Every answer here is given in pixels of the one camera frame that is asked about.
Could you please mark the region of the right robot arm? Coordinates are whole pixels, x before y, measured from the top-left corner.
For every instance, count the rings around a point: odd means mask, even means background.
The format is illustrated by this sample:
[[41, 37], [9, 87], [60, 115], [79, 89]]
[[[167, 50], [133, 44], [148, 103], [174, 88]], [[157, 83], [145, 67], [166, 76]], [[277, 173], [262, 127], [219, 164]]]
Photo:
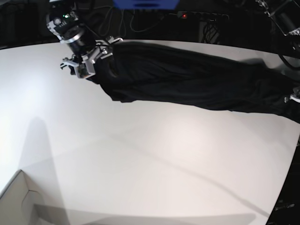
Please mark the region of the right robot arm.
[[46, 16], [48, 30], [73, 53], [70, 59], [62, 60], [60, 68], [69, 67], [72, 74], [79, 78], [95, 75], [97, 60], [112, 56], [112, 45], [123, 39], [109, 37], [107, 40], [96, 40], [93, 31], [79, 18], [75, 3], [71, 0], [51, 0], [49, 7]]

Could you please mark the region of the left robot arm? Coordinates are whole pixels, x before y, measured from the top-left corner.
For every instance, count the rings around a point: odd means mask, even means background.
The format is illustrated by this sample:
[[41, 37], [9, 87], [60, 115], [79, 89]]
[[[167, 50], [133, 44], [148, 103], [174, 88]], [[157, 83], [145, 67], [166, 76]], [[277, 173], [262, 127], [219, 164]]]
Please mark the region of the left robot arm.
[[263, 12], [300, 52], [300, 2], [298, 0], [256, 0]]

